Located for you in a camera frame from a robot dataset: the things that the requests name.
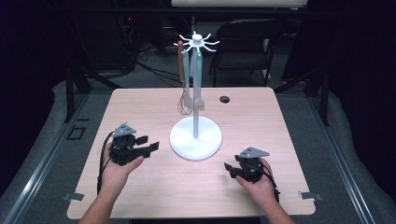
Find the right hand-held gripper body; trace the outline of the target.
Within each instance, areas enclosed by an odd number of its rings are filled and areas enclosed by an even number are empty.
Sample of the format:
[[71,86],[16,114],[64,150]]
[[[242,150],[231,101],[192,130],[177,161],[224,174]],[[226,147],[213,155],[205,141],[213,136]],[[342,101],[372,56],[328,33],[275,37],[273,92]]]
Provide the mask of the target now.
[[243,178],[247,182],[256,183],[262,179],[263,164],[260,158],[266,156],[269,156],[268,152],[255,147],[248,147],[235,156],[235,160],[240,165],[238,171],[243,173]]

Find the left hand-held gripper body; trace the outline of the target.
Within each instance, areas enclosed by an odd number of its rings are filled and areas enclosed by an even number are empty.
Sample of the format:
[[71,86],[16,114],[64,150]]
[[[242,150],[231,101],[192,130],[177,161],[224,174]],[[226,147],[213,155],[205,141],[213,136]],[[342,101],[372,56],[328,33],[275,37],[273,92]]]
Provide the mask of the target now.
[[110,148],[110,159],[114,163],[123,166],[144,155],[139,148],[135,148],[138,145],[137,138],[134,136],[135,133],[134,128],[123,123],[111,134],[113,140]]

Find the white utensil rack stand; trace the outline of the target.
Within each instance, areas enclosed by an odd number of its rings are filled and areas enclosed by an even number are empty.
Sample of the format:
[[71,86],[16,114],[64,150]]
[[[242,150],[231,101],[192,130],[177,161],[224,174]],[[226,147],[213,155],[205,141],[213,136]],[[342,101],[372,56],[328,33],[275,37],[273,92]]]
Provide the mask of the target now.
[[202,37],[194,32],[191,38],[180,35],[184,50],[190,57],[190,96],[193,100],[191,113],[178,121],[170,132],[170,144],[176,154],[186,160],[202,161],[218,150],[222,142],[222,133],[219,125],[212,119],[203,117],[200,113],[204,110],[194,108],[194,77],[195,77],[195,53],[202,49],[215,52],[209,46],[218,44],[217,42],[207,42],[210,35]]

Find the teal handled spatula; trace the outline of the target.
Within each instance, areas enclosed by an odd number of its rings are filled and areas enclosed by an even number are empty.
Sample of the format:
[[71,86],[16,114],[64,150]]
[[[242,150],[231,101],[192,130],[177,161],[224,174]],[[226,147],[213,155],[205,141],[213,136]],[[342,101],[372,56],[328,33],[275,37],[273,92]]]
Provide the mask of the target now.
[[183,56],[183,69],[185,75],[185,88],[183,93],[184,106],[189,110],[193,109],[193,100],[190,96],[190,57],[186,50],[182,51]]
[[205,101],[201,95],[202,88],[202,70],[203,70],[203,56],[200,51],[195,53],[195,77],[194,77],[194,108],[196,110],[204,110],[205,109]]

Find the brown handled wire whisk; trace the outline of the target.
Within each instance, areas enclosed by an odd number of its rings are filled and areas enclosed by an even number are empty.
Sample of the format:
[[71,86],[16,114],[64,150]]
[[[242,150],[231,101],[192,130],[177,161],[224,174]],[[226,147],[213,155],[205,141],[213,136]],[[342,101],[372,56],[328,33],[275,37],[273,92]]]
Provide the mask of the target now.
[[183,42],[181,40],[178,40],[177,41],[178,73],[179,73],[179,80],[182,85],[182,94],[178,101],[177,111],[180,115],[187,116],[191,113],[191,109],[185,105],[185,96],[187,94],[187,84],[186,84],[184,63],[183,63],[183,56],[184,56],[183,50],[184,50]]

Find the person's right hand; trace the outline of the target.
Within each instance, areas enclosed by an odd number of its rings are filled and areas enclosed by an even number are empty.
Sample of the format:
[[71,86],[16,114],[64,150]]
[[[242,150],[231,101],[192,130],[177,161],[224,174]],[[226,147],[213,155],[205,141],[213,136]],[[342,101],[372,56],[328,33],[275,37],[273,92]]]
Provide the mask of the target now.
[[260,158],[260,161],[263,165],[262,170],[264,171],[261,180],[256,183],[250,183],[241,176],[237,176],[236,181],[249,192],[253,201],[265,210],[267,208],[274,208],[276,205],[279,205],[279,202],[275,195],[271,167],[264,158]]

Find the person's left hand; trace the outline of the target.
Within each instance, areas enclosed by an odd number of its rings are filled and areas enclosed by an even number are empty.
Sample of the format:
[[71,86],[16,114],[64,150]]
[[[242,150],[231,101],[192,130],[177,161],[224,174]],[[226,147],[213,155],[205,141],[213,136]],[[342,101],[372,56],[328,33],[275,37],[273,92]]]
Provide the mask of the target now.
[[116,201],[128,180],[129,174],[142,164],[144,158],[138,157],[126,165],[120,166],[110,158],[110,147],[111,144],[108,143],[105,148],[102,185],[98,197],[101,200]]

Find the black metal stand leg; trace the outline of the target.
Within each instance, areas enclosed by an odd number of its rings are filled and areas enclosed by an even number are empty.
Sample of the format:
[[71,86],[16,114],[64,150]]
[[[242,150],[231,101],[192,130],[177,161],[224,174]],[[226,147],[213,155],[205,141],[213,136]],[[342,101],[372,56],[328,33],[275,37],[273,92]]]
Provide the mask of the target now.
[[329,68],[320,67],[315,68],[304,75],[287,81],[285,84],[275,88],[275,93],[281,93],[297,85],[298,83],[307,80],[308,83],[304,88],[304,95],[306,97],[314,97],[320,91],[319,101],[319,117],[325,126],[329,125],[328,121],[328,102],[329,102]]
[[65,76],[66,88],[66,117],[65,122],[69,122],[75,114],[75,91],[77,87],[83,94],[89,94],[92,91],[92,86],[88,78],[93,78],[112,90],[119,89],[120,85],[113,83],[105,77],[100,76],[98,73],[89,69],[86,66],[76,65],[71,63]]

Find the black folding chair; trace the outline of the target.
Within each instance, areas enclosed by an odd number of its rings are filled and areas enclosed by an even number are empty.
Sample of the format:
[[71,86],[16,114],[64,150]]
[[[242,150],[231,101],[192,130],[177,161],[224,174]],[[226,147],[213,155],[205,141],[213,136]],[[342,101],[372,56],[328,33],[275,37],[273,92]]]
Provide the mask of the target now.
[[239,19],[220,26],[209,75],[217,86],[218,71],[262,71],[266,86],[278,39],[284,31],[278,19]]

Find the grey table bracket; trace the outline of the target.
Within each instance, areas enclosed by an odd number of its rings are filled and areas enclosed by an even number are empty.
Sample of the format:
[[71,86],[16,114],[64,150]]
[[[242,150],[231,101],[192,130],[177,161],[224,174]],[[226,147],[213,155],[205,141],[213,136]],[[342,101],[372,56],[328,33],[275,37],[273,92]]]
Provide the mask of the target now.
[[299,196],[303,199],[303,200],[309,200],[312,202],[316,202],[316,201],[321,201],[323,199],[322,195],[320,193],[315,193],[315,192],[299,192]]
[[63,199],[66,201],[78,201],[80,202],[84,198],[83,194],[75,193],[75,192],[68,192],[63,196]]

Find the metal floor rail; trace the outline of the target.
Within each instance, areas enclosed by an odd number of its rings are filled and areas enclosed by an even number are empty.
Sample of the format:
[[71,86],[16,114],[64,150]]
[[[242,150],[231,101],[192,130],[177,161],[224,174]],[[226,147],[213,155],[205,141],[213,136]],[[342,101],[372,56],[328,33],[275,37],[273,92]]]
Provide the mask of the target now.
[[319,103],[315,98],[308,97],[307,102],[310,105],[311,110],[317,120],[318,126],[324,133],[327,142],[330,145],[330,154],[335,164],[338,174],[340,175],[342,182],[346,188],[346,192],[350,201],[352,202],[356,213],[361,221],[361,224],[376,224],[375,218],[370,211],[367,202],[365,201],[359,186],[357,185],[355,178],[353,177],[344,155],[338,146],[335,137],[329,126],[326,126],[319,113]]
[[72,123],[88,99],[87,94],[78,96],[74,104],[75,112],[65,122],[66,99],[63,96],[55,97],[54,105],[30,152],[0,198],[0,224],[21,222],[56,160],[63,141],[72,130]]

